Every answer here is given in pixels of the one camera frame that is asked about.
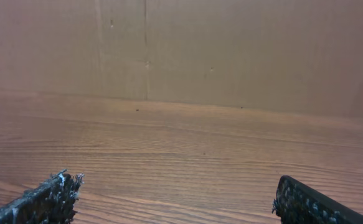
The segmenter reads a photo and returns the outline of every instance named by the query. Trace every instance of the brown cardboard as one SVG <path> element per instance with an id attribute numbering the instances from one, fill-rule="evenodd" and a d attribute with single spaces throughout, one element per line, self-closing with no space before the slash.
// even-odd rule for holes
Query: brown cardboard
<path id="1" fill-rule="evenodd" d="M 0 0 L 0 88 L 102 95 L 94 1 Z"/>
<path id="2" fill-rule="evenodd" d="M 144 1 L 101 0 L 101 69 L 105 96 L 147 98 Z"/>
<path id="3" fill-rule="evenodd" d="M 152 0 L 148 43 L 150 100 L 349 115 L 363 89 L 361 1 Z"/>
<path id="4" fill-rule="evenodd" d="M 363 116 L 363 2 L 0 0 L 0 89 Z"/>

